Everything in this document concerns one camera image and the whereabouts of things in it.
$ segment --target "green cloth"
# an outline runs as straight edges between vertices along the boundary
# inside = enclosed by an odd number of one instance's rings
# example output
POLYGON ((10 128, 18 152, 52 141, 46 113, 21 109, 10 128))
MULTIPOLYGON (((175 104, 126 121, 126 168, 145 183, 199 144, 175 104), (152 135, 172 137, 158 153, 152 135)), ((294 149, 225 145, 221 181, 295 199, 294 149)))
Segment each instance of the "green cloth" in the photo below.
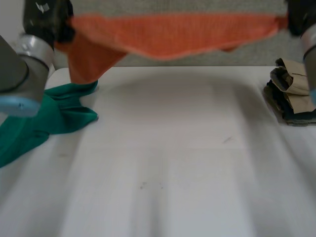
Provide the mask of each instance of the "green cloth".
POLYGON ((0 168, 47 141, 50 134, 75 132, 96 121, 98 115, 82 106, 79 98, 91 94, 97 84, 48 89, 36 117, 8 117, 0 126, 0 168))

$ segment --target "gray background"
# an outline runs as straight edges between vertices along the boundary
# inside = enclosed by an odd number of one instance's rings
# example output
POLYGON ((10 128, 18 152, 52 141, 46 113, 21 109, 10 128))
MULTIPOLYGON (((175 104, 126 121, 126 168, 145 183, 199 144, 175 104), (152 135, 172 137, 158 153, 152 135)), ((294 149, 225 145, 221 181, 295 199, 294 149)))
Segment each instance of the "gray background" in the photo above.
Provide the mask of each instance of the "gray background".
MULTIPOLYGON (((75 14, 97 12, 105 16, 148 14, 170 11, 197 12, 264 12, 284 14, 283 0, 72 0, 75 14)), ((275 59, 285 57, 302 60, 300 42, 288 32, 243 46, 231 53, 211 52, 175 61, 158 62, 129 55, 118 66, 226 66, 274 65, 275 59)), ((67 59, 57 54, 55 66, 66 67, 67 59)))

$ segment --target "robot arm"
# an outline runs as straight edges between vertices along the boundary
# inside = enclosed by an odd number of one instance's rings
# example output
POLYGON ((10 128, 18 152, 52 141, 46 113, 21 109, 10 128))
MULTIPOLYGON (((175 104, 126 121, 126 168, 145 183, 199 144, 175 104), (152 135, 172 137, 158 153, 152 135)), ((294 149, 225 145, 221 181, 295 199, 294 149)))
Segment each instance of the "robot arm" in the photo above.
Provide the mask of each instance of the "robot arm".
POLYGON ((0 36, 0 112, 18 117, 37 114, 53 61, 53 43, 74 36, 66 25, 71 15, 68 0, 25 0, 25 34, 16 47, 0 36))
POLYGON ((310 95, 316 105, 316 0, 287 0, 289 30, 300 36, 310 95))

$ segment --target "orange towel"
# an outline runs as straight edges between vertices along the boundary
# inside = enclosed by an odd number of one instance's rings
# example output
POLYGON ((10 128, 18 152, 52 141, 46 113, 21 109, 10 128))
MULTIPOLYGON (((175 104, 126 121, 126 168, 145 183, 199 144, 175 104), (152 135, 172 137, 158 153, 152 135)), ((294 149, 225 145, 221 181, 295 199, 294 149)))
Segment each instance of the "orange towel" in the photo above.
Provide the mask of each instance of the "orange towel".
POLYGON ((91 83, 128 53, 170 60, 234 48, 287 28, 287 17, 269 14, 162 14, 131 17, 75 16, 67 53, 71 81, 91 83))

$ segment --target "white table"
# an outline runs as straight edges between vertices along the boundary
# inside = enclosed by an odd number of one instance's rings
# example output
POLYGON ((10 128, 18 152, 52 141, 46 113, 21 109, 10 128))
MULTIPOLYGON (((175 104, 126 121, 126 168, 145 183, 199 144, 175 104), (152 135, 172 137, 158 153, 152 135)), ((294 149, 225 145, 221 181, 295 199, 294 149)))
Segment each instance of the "white table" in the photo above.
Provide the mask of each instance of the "white table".
POLYGON ((0 236, 315 237, 316 128, 277 123, 272 69, 112 68, 97 122, 0 170, 0 236))

